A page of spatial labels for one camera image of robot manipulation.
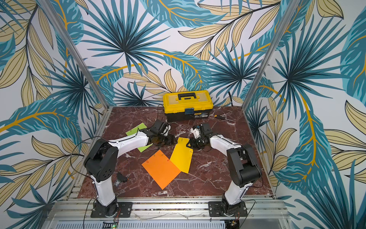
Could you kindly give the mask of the yellow paper sheet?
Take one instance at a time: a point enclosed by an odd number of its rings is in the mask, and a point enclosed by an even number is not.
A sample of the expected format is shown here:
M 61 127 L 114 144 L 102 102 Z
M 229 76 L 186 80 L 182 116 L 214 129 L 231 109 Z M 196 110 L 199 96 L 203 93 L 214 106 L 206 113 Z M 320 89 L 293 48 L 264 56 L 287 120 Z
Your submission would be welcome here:
M 170 157 L 170 161 L 183 173 L 188 174 L 191 160 L 193 156 L 193 149 L 187 147 L 188 138 L 179 137 L 177 144 Z

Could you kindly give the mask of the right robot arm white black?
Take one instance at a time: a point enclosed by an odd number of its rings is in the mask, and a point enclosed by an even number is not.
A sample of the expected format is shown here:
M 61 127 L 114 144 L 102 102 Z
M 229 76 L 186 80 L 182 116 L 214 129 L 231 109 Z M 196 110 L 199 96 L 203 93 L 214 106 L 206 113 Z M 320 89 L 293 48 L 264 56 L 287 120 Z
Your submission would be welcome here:
M 245 212 L 241 197 L 262 177 L 262 169 L 251 145 L 241 145 L 223 135 L 190 138 L 186 146 L 191 149 L 204 149 L 209 145 L 227 157 L 231 183 L 217 207 L 212 207 L 212 216 L 233 216 Z

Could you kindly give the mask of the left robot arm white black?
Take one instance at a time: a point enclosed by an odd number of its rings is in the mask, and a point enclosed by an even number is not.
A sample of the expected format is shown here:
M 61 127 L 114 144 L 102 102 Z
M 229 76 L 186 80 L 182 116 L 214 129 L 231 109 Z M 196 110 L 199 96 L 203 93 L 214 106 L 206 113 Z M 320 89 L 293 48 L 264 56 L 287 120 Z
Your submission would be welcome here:
M 150 144 L 161 147 L 172 146 L 176 143 L 175 136 L 168 131 L 154 133 L 147 128 L 120 139 L 98 139 L 86 157 L 84 167 L 96 190 L 94 208 L 101 216 L 111 218 L 116 216 L 119 211 L 117 197 L 112 185 L 112 175 L 115 173 L 118 157 Z

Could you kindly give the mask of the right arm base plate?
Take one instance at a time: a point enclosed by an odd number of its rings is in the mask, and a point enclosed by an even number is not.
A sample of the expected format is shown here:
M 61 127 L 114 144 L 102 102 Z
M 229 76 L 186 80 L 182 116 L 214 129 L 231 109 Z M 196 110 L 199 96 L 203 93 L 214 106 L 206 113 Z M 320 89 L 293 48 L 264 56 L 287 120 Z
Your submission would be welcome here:
M 244 201 L 229 205 L 225 200 L 208 202 L 210 217 L 245 217 L 248 208 Z

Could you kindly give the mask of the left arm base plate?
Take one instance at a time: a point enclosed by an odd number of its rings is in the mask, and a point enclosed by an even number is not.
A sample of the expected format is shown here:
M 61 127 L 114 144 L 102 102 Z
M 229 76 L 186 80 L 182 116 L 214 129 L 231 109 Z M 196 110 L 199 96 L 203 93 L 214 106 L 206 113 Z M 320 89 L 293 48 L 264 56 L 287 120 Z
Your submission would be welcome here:
M 132 202 L 112 202 L 103 206 L 96 201 L 93 204 L 91 218 L 129 218 L 132 211 Z

